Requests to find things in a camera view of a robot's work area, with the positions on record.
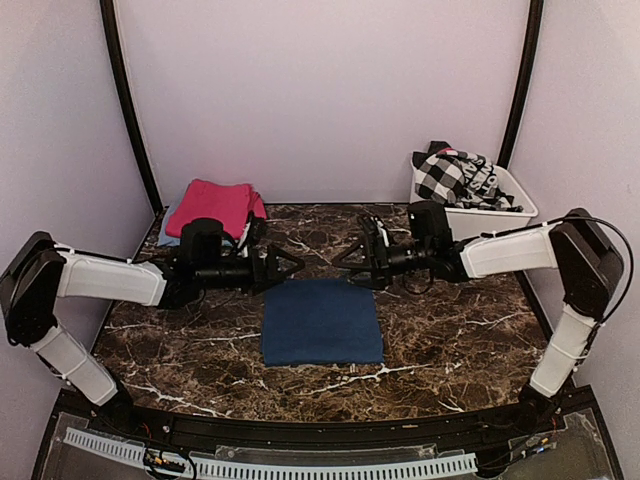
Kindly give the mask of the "pink trousers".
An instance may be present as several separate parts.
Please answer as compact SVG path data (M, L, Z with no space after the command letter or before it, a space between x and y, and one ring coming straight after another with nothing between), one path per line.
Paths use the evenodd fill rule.
M221 222L225 232L239 239L250 213L256 218L267 219L262 198L252 185L225 186L194 179L169 215L165 233L179 238L184 226L196 219L207 218Z

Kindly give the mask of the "dark blue garment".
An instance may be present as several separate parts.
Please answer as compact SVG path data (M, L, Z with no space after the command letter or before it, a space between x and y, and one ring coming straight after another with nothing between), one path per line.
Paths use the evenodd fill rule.
M261 351L268 367L383 363L373 292L339 279L290 280L268 290Z

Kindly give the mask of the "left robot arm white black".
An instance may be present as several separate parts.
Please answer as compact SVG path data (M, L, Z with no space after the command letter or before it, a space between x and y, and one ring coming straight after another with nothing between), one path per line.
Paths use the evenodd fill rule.
M270 245L225 249L219 233L186 236L170 254L133 261L84 253L32 234L1 276L1 312L7 339L38 355L70 383L120 436L141 427L140 412L114 375L57 317L67 298L179 309L209 290L256 295L303 270L302 258Z

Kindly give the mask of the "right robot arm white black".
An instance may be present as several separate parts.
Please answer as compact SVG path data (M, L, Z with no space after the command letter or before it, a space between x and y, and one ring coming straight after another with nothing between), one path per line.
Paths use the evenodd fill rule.
M613 224L583 208L549 221L456 240L443 206L420 201L407 209L411 240L394 241L376 216L358 220L355 244L332 261L351 279L383 290L404 274L425 271L430 280L464 283L512 272L556 275L559 317L540 361L519 394L510 424L534 432L557 407L557 398L586 360L598 331L628 294L635 273L632 247Z

